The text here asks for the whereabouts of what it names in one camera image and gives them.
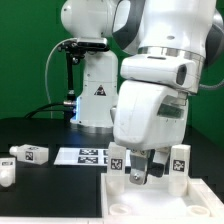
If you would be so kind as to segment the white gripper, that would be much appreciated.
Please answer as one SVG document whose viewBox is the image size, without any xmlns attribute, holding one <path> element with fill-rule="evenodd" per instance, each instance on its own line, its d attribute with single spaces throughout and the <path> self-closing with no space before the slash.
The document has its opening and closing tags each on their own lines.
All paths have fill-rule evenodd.
<svg viewBox="0 0 224 224">
<path fill-rule="evenodd" d="M 150 153 L 141 150 L 156 149 L 149 174 L 163 176 L 170 155 L 168 146 L 183 141 L 187 114 L 188 101 L 181 103 L 179 92 L 172 88 L 131 80 L 121 85 L 113 135 L 118 145 L 132 149 L 130 181 L 133 184 L 147 181 Z"/>
</svg>

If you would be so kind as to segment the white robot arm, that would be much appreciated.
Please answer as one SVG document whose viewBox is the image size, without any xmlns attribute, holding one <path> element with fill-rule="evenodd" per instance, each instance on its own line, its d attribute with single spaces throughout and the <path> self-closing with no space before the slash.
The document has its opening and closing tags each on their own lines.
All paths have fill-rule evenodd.
<svg viewBox="0 0 224 224">
<path fill-rule="evenodd" d="M 74 122 L 112 131 L 131 152 L 131 182 L 162 176 L 203 68 L 224 53 L 216 0 L 66 0 L 61 21 L 86 62 Z"/>
</svg>

